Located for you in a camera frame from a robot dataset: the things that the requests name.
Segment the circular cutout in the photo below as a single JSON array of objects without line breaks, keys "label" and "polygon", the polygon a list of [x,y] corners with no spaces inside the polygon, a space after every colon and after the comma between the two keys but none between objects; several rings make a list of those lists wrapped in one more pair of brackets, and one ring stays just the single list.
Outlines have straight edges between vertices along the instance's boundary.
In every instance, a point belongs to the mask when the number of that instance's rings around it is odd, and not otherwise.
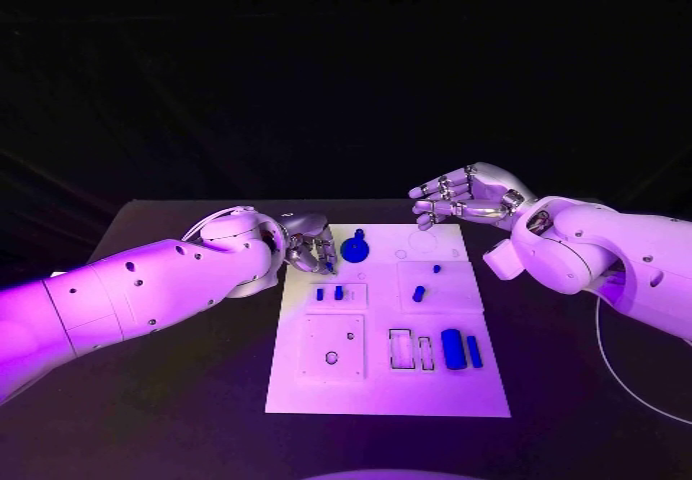
[{"label": "circular cutout", "polygon": [[436,248],[436,237],[429,232],[413,232],[407,237],[407,246],[416,252],[432,252]]},{"label": "circular cutout", "polygon": [[338,359],[338,355],[335,354],[335,352],[328,352],[327,353],[327,356],[325,356],[325,361],[330,365],[332,365],[335,363]]}]

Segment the dark table surface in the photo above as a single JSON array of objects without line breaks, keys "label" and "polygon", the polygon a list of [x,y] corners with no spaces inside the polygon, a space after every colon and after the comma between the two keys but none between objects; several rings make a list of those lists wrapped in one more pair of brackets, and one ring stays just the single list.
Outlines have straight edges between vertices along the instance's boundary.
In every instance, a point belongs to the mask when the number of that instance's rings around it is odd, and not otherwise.
[{"label": "dark table surface", "polygon": [[[180,238],[213,211],[317,211],[331,223],[410,223],[405,200],[133,201],[96,260]],[[692,427],[645,409],[602,363],[589,294],[481,254],[505,236],[461,226],[510,419],[265,414],[281,284],[59,367],[0,408],[0,478],[302,478],[405,468],[495,478],[692,478]],[[601,307],[602,341],[629,388],[692,418],[692,348]]]}]

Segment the blue object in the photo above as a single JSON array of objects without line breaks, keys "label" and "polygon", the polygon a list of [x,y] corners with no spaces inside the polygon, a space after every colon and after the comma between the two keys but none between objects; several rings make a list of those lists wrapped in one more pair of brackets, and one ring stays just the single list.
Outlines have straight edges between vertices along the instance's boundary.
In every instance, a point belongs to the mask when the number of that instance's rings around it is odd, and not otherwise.
[{"label": "blue object", "polygon": [[419,302],[422,300],[423,293],[425,293],[425,288],[418,285],[415,287],[415,292],[413,292],[413,302]]},{"label": "blue object", "polygon": [[353,238],[348,238],[341,243],[341,258],[350,263],[361,262],[367,258],[367,254],[370,253],[370,247],[367,246],[363,238],[364,233],[363,230],[358,228],[356,230]]},{"label": "blue object", "polygon": [[468,345],[468,356],[471,357],[472,368],[479,368],[482,362],[479,360],[478,344],[475,342],[475,337],[465,337],[465,344]]},{"label": "blue object", "polygon": [[443,363],[449,370],[465,368],[464,346],[461,345],[461,333],[455,328],[442,331]]}]

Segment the white board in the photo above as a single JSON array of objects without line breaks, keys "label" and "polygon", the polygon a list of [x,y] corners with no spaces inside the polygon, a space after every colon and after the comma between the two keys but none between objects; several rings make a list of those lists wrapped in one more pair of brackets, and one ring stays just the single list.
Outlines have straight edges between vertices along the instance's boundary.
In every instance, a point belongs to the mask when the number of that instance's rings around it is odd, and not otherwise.
[{"label": "white board", "polygon": [[[370,248],[363,262],[338,259],[328,277],[286,270],[265,411],[508,417],[458,225],[428,232],[415,225],[331,225],[337,247],[357,228]],[[343,300],[334,299],[337,285]],[[412,300],[416,286],[425,288],[420,302]],[[464,339],[461,370],[445,367],[439,334],[448,328]],[[481,368],[471,366],[468,335]],[[412,354],[410,363],[394,362],[406,368],[392,368],[392,351]]]}]

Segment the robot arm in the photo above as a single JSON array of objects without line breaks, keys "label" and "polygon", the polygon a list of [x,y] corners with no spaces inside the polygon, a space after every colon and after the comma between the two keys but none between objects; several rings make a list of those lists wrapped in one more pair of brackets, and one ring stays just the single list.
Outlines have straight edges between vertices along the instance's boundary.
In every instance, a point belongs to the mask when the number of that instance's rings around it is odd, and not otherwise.
[{"label": "robot arm", "polygon": [[[443,192],[451,175],[461,195]],[[625,215],[560,197],[534,199],[500,168],[477,163],[409,192],[420,230],[454,215],[511,232],[482,255],[503,280],[523,270],[552,290],[586,290],[631,318],[692,338],[692,223]]]},{"label": "robot arm", "polygon": [[283,261],[330,273],[324,216],[288,218],[236,207],[197,224],[194,243],[162,240],[0,292],[0,403],[73,358],[273,286]]}]

